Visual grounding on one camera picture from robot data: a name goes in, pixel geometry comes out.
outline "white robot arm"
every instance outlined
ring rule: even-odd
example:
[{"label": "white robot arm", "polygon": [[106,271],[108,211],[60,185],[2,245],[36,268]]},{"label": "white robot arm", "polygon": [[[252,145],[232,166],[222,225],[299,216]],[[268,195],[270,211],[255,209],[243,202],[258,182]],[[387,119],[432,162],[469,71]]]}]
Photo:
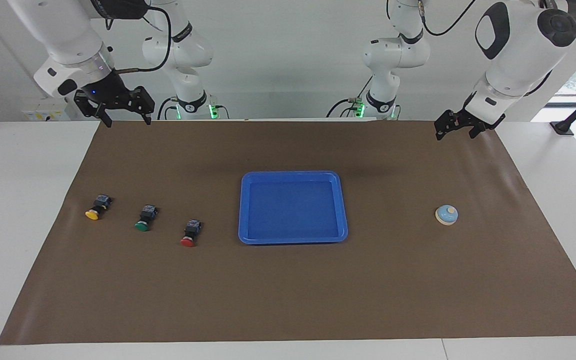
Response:
[{"label": "white robot arm", "polygon": [[[153,0],[152,5],[167,11],[172,24],[173,42],[170,57],[162,70],[172,82],[176,92],[176,107],[182,119],[214,117],[212,96],[206,93],[197,71],[193,68],[208,66],[213,61],[213,48],[193,29],[178,0]],[[167,19],[155,14],[154,25],[167,28]],[[158,64],[167,51],[167,36],[146,38],[142,52],[151,64]]]},{"label": "white robot arm", "polygon": [[400,78],[393,71],[423,66],[430,57],[418,0],[391,0],[388,16],[398,37],[371,41],[363,55],[363,63],[373,75],[365,98],[365,116],[380,119],[390,117],[395,107]]},{"label": "white robot arm", "polygon": [[[77,0],[7,1],[32,36],[48,51],[48,60],[34,75],[34,80],[48,95],[63,97],[80,89],[75,94],[75,102],[85,116],[94,116],[110,127],[112,120],[106,110],[124,109],[140,114],[150,124],[153,99],[142,86],[134,90],[126,88],[114,69],[109,50],[92,29],[90,19]],[[101,2],[96,2],[98,11],[103,9]],[[129,7],[137,19],[149,9],[143,1],[141,5],[137,2]]]},{"label": "white robot arm", "polygon": [[576,0],[501,0],[482,16],[475,38],[491,64],[463,109],[435,121],[438,141],[467,126],[472,139],[496,128],[509,107],[543,84],[576,39]]}]

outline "black cable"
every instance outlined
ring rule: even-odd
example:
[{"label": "black cable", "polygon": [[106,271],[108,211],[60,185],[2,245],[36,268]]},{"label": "black cable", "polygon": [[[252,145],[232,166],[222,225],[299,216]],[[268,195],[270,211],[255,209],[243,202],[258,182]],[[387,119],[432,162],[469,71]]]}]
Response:
[{"label": "black cable", "polygon": [[432,36],[434,36],[434,37],[440,37],[440,36],[442,36],[442,35],[446,35],[446,34],[448,34],[448,32],[450,32],[450,30],[452,30],[452,29],[455,27],[455,25],[457,25],[457,23],[459,23],[459,22],[462,20],[462,18],[464,17],[464,15],[466,15],[466,13],[468,12],[468,10],[470,10],[471,7],[473,7],[473,4],[474,4],[476,1],[477,1],[477,0],[472,0],[472,1],[470,2],[470,4],[468,4],[468,6],[466,7],[466,9],[463,10],[463,12],[459,15],[459,17],[457,18],[457,20],[455,20],[455,21],[452,23],[452,25],[450,25],[450,27],[448,27],[448,29],[446,29],[446,30],[443,31],[443,32],[437,33],[437,32],[432,32],[430,29],[428,29],[428,25],[426,25],[426,16],[425,16],[425,14],[422,14],[422,16],[421,16],[421,22],[423,23],[423,27],[425,28],[426,32],[428,32],[428,34],[430,34],[430,35],[432,35]]},{"label": "black cable", "polygon": [[168,111],[169,111],[170,109],[172,109],[172,110],[176,110],[176,109],[177,109],[177,107],[176,107],[176,106],[169,106],[169,107],[166,107],[166,111],[164,111],[164,120],[168,120]]},{"label": "black cable", "polygon": [[534,89],[531,89],[530,91],[526,92],[526,94],[523,96],[524,98],[526,96],[531,96],[533,95],[536,91],[538,91],[539,89],[542,88],[542,86],[544,86],[544,84],[546,84],[546,81],[548,80],[548,78],[551,77],[551,74],[553,73],[553,71],[551,70],[549,73],[546,74],[546,76],[543,77],[543,79],[541,80],[541,82],[537,85],[537,87],[535,87]]},{"label": "black cable", "polygon": [[349,101],[347,98],[340,100],[338,103],[334,104],[333,107],[330,108],[330,111],[328,112],[328,114],[326,115],[326,117],[330,117],[330,114],[332,114],[332,112],[335,111],[335,109],[339,106],[342,105],[343,103],[350,103],[351,101]]},{"label": "black cable", "polygon": [[172,101],[172,100],[173,100],[173,98],[169,97],[166,100],[164,100],[164,102],[161,103],[161,106],[159,107],[159,112],[157,114],[157,120],[162,120],[162,112],[164,111],[164,107],[166,106],[166,104],[169,101]]},{"label": "black cable", "polygon": [[224,110],[226,110],[226,116],[228,117],[228,119],[230,119],[230,118],[231,118],[231,113],[230,113],[230,112],[228,112],[228,107],[225,107],[224,105],[217,105],[217,106],[215,106],[215,108],[217,108],[217,109],[224,109]]},{"label": "black cable", "polygon": [[172,47],[172,23],[170,22],[170,15],[168,14],[168,12],[166,10],[161,9],[159,7],[155,7],[155,6],[149,6],[148,10],[154,10],[156,12],[162,12],[166,16],[166,21],[167,21],[167,25],[168,25],[168,47],[166,50],[166,56],[164,57],[163,61],[155,67],[151,67],[151,68],[137,68],[137,67],[124,68],[121,70],[117,70],[117,74],[150,73],[151,71],[157,71],[157,70],[163,68],[163,66],[168,62],[168,59],[170,56],[170,48]]},{"label": "black cable", "polygon": [[344,113],[348,112],[348,114],[345,117],[349,117],[350,116],[350,112],[352,112],[353,110],[357,110],[356,107],[348,107],[348,109],[345,109],[343,111],[341,111],[341,115],[339,115],[339,117],[344,117]]},{"label": "black cable", "polygon": [[366,90],[366,88],[368,88],[368,84],[370,84],[371,80],[373,79],[373,76],[370,76],[370,79],[368,79],[368,81],[366,81],[366,84],[363,85],[363,88],[361,89],[361,91],[359,91],[359,95],[357,95],[357,98],[361,98],[362,94],[364,93],[364,91]]},{"label": "black cable", "polygon": [[157,26],[155,26],[154,23],[151,23],[150,21],[148,21],[147,18],[142,17],[142,20],[144,20],[148,25],[150,25],[150,27],[152,27],[153,29],[157,30],[158,32],[163,32],[162,29],[158,28]]}]

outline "plastic tray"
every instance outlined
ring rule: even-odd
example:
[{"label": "plastic tray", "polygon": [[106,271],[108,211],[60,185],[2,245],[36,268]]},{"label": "plastic tray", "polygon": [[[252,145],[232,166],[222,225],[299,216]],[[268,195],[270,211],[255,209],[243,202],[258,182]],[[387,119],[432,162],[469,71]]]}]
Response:
[{"label": "plastic tray", "polygon": [[249,245],[344,241],[348,223],[338,174],[247,173],[241,181],[238,235]]}]

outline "table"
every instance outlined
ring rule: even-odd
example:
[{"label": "table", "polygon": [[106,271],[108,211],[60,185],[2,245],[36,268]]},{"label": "table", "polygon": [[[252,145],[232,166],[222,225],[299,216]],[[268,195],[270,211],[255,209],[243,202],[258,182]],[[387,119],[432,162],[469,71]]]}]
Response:
[{"label": "table", "polygon": [[[0,332],[97,126],[0,122]],[[547,123],[506,122],[497,132],[576,268],[576,140],[555,135]],[[66,359],[570,359],[576,358],[576,337],[0,346],[0,359],[55,354]]]}]

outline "brown paper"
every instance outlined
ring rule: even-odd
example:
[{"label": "brown paper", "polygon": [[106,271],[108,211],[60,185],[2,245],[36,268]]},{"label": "brown paper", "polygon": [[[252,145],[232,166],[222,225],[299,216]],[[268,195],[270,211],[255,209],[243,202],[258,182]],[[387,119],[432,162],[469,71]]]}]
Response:
[{"label": "brown paper", "polygon": [[[348,238],[240,242],[242,177],[297,170],[339,174]],[[114,203],[92,221],[100,193]],[[160,213],[140,232],[146,204]],[[179,243],[189,219],[205,223],[195,248]],[[94,135],[0,344],[567,335],[576,271],[494,132],[116,122]]]}]

